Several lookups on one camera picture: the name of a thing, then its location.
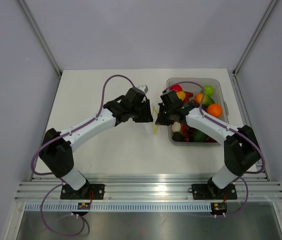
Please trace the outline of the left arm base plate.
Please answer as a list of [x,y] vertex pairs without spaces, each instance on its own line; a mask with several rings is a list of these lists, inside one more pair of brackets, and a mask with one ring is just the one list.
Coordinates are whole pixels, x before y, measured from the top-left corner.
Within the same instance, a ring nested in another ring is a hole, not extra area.
[[60,198],[62,200],[103,200],[104,184],[87,183],[79,190],[74,190],[69,184],[62,186]]

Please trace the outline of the white toy egg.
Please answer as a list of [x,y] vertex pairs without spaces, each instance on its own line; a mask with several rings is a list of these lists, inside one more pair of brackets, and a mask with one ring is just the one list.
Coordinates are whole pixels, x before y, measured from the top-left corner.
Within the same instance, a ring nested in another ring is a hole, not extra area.
[[179,122],[174,122],[173,125],[171,126],[172,132],[180,132],[182,129],[182,126]]

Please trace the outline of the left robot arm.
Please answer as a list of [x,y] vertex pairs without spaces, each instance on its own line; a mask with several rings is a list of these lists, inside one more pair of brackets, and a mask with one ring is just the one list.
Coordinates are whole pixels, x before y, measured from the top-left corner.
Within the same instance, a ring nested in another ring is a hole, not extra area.
[[39,158],[52,174],[63,181],[62,200],[101,200],[104,184],[91,184],[74,166],[73,153],[88,140],[121,123],[151,123],[148,87],[132,87],[125,95],[107,102],[96,116],[63,131],[49,129],[44,136]]

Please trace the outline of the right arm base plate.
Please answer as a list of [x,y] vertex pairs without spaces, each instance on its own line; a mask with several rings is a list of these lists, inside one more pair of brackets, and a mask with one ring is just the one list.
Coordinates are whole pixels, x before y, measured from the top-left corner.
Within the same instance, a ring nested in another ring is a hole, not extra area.
[[237,200],[237,192],[234,184],[227,185],[224,189],[211,191],[207,183],[192,184],[188,192],[193,195],[194,200]]

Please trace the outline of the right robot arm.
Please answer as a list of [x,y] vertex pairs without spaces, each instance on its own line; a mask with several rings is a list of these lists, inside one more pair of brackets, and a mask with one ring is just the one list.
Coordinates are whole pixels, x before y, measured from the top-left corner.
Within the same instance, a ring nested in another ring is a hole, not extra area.
[[201,105],[183,103],[174,90],[160,96],[156,125],[185,124],[210,136],[224,148],[224,165],[207,183],[194,183],[190,188],[195,200],[235,200],[234,182],[262,157],[251,127],[235,127],[203,111]]

